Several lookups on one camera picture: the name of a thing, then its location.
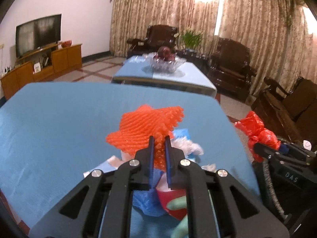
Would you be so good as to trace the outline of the red plastic bag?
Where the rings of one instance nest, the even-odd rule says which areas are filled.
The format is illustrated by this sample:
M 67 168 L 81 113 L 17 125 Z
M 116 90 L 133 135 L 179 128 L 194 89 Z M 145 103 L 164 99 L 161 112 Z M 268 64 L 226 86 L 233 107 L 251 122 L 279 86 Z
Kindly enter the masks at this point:
M 254 111 L 250 111 L 245 118 L 236 121 L 234 126 L 248 137 L 248 148 L 258 163 L 262 163 L 263 158 L 254 152 L 255 143 L 262 143 L 275 150 L 278 150 L 281 145 L 274 132 L 265 128 L 264 123 Z

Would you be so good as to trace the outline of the green rubber glove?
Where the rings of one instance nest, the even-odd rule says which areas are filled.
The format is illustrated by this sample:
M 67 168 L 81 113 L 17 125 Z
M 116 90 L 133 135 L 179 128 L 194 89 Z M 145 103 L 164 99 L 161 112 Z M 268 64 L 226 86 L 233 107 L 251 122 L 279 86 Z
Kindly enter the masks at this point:
M 175 198 L 169 201 L 169 203 L 167 203 L 167 209 L 171 211 L 186 209 L 186 208 L 187 208 L 186 196 Z M 185 217 L 183 217 L 182 221 L 177 225 L 177 227 L 172 232 L 171 238 L 187 237 L 188 233 L 189 233 L 188 217 L 186 215 Z

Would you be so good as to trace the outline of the blue plastic bag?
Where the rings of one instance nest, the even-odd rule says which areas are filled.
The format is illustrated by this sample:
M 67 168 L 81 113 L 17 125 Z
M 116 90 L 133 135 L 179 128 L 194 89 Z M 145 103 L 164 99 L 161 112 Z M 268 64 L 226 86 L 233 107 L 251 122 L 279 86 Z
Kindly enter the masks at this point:
M 156 191 L 156 186 L 163 173 L 162 170 L 154 169 L 150 189 L 147 191 L 137 190 L 133 192 L 133 206 L 140 209 L 143 214 L 147 216 L 161 217 L 167 214 L 159 201 L 158 193 Z

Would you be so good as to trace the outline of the orange foam fruit net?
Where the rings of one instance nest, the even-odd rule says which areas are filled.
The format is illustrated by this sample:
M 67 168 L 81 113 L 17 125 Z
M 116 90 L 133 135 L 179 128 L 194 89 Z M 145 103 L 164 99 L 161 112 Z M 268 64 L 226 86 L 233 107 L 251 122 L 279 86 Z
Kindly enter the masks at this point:
M 149 138 L 154 138 L 154 167 L 165 169 L 165 137 L 174 137 L 173 130 L 184 118 L 180 106 L 152 108 L 142 105 L 121 117 L 119 130 L 108 134 L 106 142 L 134 158 L 137 151 L 148 147 Z

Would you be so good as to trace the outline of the white tissue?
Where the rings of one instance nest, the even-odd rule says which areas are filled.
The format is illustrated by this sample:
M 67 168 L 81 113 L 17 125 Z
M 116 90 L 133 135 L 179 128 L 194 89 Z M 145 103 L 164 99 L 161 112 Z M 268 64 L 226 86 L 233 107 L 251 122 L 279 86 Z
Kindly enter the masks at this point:
M 188 140 L 186 137 L 173 139 L 171 145 L 174 148 L 182 150 L 185 156 L 191 154 L 201 156 L 204 154 L 204 150 L 199 144 Z

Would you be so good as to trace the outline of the blue toothpaste box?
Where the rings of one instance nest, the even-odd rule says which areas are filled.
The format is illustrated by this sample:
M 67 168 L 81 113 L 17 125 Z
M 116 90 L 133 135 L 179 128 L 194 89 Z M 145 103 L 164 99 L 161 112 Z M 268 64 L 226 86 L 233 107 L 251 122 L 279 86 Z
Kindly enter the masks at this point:
M 188 129 L 178 129 L 178 130 L 174 130 L 173 131 L 173 139 L 176 139 L 176 138 L 183 138 L 183 137 L 186 137 L 188 140 L 190 140 L 190 135 L 189 135 L 189 131 Z M 185 158 L 187 158 L 188 160 L 190 161 L 193 161 L 193 162 L 196 162 L 197 161 L 197 156 L 198 155 L 189 155 L 189 156 L 185 156 Z

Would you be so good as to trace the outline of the white paper cup on sofa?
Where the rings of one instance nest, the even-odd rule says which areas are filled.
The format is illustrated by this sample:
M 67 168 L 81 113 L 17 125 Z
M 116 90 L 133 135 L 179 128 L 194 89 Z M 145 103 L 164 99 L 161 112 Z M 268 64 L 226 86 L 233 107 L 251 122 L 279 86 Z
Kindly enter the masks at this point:
M 303 141 L 303 147 L 304 147 L 305 149 L 307 149 L 308 151 L 310 151 L 310 150 L 312 149 L 311 143 L 310 143 L 309 141 L 307 141 L 307 140 L 304 140 L 304 141 Z

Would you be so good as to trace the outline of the dark wooden sofa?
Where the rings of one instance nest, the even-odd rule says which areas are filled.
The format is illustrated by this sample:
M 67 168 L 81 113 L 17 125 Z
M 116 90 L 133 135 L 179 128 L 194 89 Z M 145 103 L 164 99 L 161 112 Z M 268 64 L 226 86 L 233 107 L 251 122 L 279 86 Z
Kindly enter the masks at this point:
M 309 141 L 316 151 L 316 84 L 298 77 L 287 92 L 271 78 L 264 83 L 251 109 L 276 136 L 298 145 Z

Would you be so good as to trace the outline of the blue tablecloth near table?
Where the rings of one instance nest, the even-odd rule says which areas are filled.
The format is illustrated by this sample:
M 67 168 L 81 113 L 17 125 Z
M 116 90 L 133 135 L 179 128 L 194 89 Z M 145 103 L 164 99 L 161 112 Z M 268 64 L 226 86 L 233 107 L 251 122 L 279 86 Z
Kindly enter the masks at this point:
M 135 85 L 31 83 L 1 107 L 1 191 L 32 228 L 86 171 L 120 151 L 106 142 L 121 116 L 141 105 L 180 106 L 180 128 L 204 154 L 259 196 L 256 176 L 233 124 L 212 97 Z

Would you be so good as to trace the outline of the dark wooden side table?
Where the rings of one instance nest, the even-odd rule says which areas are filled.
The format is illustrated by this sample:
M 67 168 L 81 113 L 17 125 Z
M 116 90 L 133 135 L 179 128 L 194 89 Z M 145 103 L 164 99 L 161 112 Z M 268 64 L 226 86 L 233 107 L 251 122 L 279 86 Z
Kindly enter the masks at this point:
M 209 57 L 205 56 L 204 54 L 199 54 L 197 52 L 191 52 L 189 50 L 177 50 L 176 54 L 180 58 L 185 58 L 187 62 L 193 63 L 200 71 L 203 73 L 208 72 L 208 63 Z

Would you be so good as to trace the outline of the floral beige curtains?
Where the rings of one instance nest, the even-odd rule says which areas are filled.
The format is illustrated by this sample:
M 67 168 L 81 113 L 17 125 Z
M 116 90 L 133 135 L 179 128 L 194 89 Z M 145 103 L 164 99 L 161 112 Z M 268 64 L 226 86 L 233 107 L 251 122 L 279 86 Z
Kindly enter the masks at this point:
M 200 52 L 211 55 L 220 38 L 250 49 L 255 95 L 271 77 L 290 90 L 299 76 L 316 81 L 316 20 L 303 0 L 111 0 L 110 51 L 125 56 L 128 38 L 150 25 L 202 34 Z

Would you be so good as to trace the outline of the green potted plant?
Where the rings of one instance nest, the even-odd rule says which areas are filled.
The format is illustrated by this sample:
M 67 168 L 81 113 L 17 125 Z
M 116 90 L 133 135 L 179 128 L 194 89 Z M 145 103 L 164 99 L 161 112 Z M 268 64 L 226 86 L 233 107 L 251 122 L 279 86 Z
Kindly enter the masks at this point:
M 178 50 L 189 49 L 196 50 L 202 42 L 202 32 L 187 28 L 182 32 L 175 34 L 176 46 Z

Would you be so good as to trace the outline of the red apples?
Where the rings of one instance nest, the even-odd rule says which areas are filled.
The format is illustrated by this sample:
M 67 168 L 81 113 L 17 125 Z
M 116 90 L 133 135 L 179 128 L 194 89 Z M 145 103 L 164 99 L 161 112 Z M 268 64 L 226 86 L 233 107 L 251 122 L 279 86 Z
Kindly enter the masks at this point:
M 154 58 L 163 61 L 175 61 L 175 54 L 172 53 L 169 47 L 162 46 L 158 49 L 157 53 L 154 55 Z

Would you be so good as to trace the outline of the blue cloth coffee table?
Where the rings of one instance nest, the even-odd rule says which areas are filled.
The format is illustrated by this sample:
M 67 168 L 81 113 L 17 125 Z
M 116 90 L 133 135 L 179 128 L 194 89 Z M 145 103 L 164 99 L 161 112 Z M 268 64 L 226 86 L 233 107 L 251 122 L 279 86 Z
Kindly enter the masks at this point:
M 132 56 L 124 61 L 111 82 L 199 93 L 213 98 L 217 94 L 215 85 L 193 63 L 184 62 L 173 73 L 158 73 L 143 56 Z

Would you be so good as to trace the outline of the red ornament on cabinet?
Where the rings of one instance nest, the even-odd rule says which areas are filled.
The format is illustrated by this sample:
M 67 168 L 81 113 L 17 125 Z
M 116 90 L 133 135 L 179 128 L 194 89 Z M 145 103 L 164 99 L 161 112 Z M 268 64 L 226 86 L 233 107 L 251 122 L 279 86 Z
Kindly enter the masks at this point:
M 67 48 L 67 47 L 70 47 L 71 45 L 72 45 L 72 40 L 66 40 L 61 42 L 62 48 Z

